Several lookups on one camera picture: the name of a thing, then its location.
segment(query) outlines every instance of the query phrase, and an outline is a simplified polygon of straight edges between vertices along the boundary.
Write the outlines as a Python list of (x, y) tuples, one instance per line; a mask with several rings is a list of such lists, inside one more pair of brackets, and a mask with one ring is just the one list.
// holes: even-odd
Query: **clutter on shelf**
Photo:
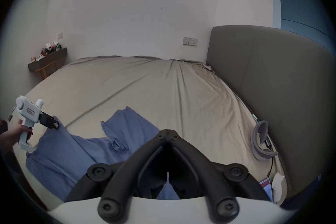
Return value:
[(44, 58), (48, 54), (51, 54), (54, 51), (59, 51), (61, 48), (62, 47), (61, 47), (60, 43), (58, 43), (58, 41), (54, 41), (52, 44), (47, 43), (46, 44), (46, 48), (43, 48), (41, 50), (40, 55), (37, 58), (32, 57), (31, 60), (30, 60), (30, 62), (39, 61), (40, 59)]

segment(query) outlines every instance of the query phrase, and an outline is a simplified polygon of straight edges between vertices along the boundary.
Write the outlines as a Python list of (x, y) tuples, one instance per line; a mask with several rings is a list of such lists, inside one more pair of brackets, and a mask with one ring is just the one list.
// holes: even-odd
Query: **wall outlet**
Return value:
[(197, 39), (196, 38), (191, 38), (190, 45), (191, 46), (197, 46)]
[(189, 37), (183, 37), (183, 45), (190, 45), (191, 38)]

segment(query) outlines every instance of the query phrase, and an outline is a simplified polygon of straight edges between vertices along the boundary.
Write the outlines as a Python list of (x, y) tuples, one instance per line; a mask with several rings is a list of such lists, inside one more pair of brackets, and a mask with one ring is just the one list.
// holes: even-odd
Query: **bed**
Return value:
[[(271, 161), (250, 149), (256, 121), (269, 122), (279, 152), (271, 171), (285, 176), (280, 205), (326, 168), (335, 149), (336, 57), (298, 34), (262, 26), (228, 25), (211, 32), (207, 64), (150, 57), (96, 57), (72, 62), (26, 96), (44, 99), (70, 134), (105, 137), (101, 121), (129, 106), (159, 129), (175, 129), (213, 162), (241, 163), (261, 181)], [(36, 124), (34, 146), (46, 128)], [(62, 203), (26, 169), (48, 210)]]
[[(250, 150), (256, 121), (243, 102), (199, 62), (146, 57), (97, 57), (75, 61), (33, 88), (26, 97), (45, 101), (43, 111), (57, 116), (70, 134), (106, 137), (100, 122), (127, 106), (159, 129), (175, 129), (213, 162), (241, 163), (258, 180), (271, 160), (259, 161)], [(36, 124), (30, 143), (38, 146), (46, 127)], [(62, 201), (25, 167), (26, 152), (14, 146), (29, 184), (49, 210)], [(275, 158), (271, 178), (283, 174)], [(283, 199), (287, 187), (283, 187)]]

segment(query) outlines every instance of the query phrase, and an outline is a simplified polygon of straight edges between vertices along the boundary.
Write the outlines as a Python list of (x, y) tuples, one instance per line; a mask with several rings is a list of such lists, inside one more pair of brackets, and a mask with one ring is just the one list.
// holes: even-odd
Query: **smartphone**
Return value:
[(272, 192), (272, 185), (271, 185), (270, 179), (267, 177), (265, 180), (261, 181), (259, 184), (263, 187), (264, 191), (267, 193), (271, 202), (273, 202), (273, 192)]

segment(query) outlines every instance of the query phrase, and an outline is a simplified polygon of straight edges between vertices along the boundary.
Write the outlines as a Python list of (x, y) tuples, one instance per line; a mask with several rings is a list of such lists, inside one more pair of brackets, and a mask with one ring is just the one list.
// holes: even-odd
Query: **label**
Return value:
[(33, 110), (29, 109), (29, 108), (27, 108), (27, 112), (28, 112), (29, 114), (33, 115), (33, 116), (34, 116), (34, 114), (35, 114), (35, 112), (34, 112)]

